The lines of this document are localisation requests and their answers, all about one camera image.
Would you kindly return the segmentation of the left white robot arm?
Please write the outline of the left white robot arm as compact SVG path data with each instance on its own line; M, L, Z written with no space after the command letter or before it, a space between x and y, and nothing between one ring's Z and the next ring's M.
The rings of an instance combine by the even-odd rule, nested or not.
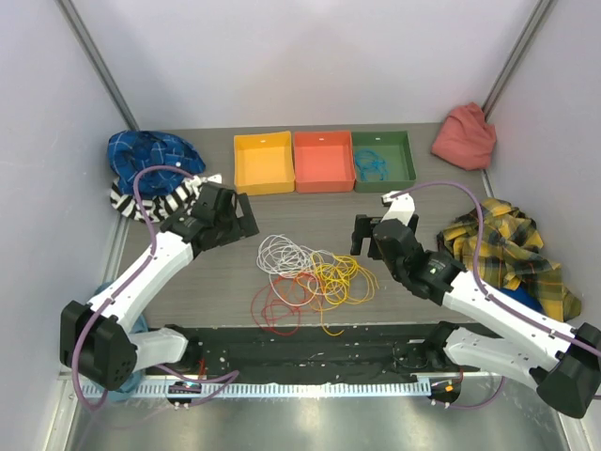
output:
M165 220L151 244L109 287L87 303L70 302L60 317L59 358L74 377L108 391L156 365L188 375L199 366L197 338L167 325L136 333L134 323L161 289L200 254L257 235L248 195L220 183L202 185L197 200Z

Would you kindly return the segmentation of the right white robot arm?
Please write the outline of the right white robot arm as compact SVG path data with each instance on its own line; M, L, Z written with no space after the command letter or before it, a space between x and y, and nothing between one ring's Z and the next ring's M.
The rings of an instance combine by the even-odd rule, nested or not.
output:
M477 281L462 263L423 249L415 237L418 218L356 216L352 255L370 241L368 256L385 263L392 278L417 298L454 310L485 326L493 337L442 322L424 347L437 371L471 366L518 381L546 404L581 419L600 398L600 330L588 322L575 328L517 302Z

